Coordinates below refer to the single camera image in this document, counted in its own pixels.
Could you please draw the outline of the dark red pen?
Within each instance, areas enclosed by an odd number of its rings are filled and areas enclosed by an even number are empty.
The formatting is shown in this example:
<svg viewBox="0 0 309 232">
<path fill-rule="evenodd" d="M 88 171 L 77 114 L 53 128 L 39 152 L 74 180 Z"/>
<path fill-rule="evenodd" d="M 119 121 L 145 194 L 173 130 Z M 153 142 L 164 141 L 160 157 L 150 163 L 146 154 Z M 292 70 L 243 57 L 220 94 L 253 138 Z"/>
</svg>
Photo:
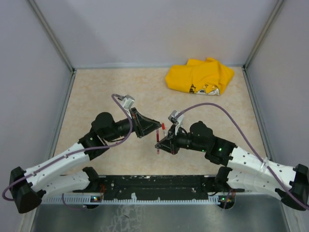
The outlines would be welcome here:
<svg viewBox="0 0 309 232">
<path fill-rule="evenodd" d="M 160 141 L 159 139 L 159 129 L 156 129 L 156 142 L 158 143 Z M 159 148 L 156 148 L 157 154 L 160 154 Z"/>
</svg>

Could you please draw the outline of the white pen red tip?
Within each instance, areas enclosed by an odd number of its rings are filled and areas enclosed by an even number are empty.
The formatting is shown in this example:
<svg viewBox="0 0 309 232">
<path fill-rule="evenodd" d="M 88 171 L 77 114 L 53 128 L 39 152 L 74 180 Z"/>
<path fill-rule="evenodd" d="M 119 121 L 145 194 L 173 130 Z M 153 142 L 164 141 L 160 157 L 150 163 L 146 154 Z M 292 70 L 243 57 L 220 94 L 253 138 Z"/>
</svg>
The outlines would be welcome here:
<svg viewBox="0 0 309 232">
<path fill-rule="evenodd" d="M 164 123 L 162 123 L 162 131 L 163 131 L 164 136 L 166 136 L 167 135 L 167 131 L 166 131 Z"/>
</svg>

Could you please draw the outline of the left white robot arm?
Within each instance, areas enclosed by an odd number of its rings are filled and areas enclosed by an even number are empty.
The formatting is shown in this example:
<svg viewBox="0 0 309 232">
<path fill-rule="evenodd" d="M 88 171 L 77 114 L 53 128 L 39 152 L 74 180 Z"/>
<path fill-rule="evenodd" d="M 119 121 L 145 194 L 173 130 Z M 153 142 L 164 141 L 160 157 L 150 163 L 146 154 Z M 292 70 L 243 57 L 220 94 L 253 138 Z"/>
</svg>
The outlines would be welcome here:
<svg viewBox="0 0 309 232">
<path fill-rule="evenodd" d="M 131 133 L 142 138 L 161 127 L 159 121 L 143 116 L 136 108 L 127 109 L 125 115 L 125 119 L 115 122 L 110 113 L 102 112 L 91 123 L 90 131 L 66 151 L 31 168 L 18 166 L 11 170 L 8 191 L 18 213 L 28 213 L 55 195 L 98 190 L 100 179 L 94 168 L 85 167 L 71 175 L 64 173 L 121 144 Z"/>
</svg>

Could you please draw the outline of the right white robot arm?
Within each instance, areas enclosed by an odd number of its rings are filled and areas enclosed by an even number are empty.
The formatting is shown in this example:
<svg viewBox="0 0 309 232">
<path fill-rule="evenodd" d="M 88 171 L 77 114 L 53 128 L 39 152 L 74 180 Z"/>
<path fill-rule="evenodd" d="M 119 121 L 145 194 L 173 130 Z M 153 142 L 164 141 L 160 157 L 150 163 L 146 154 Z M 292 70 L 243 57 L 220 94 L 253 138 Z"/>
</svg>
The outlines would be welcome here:
<svg viewBox="0 0 309 232">
<path fill-rule="evenodd" d="M 203 152 L 205 159 L 220 165 L 215 184 L 221 191 L 243 189 L 258 192 L 272 196 L 292 209 L 307 209 L 307 166 L 285 166 L 267 158 L 259 159 L 235 143 L 213 135 L 212 129 L 202 121 L 194 123 L 189 132 L 171 126 L 155 147 L 173 155 L 181 148 Z"/>
</svg>

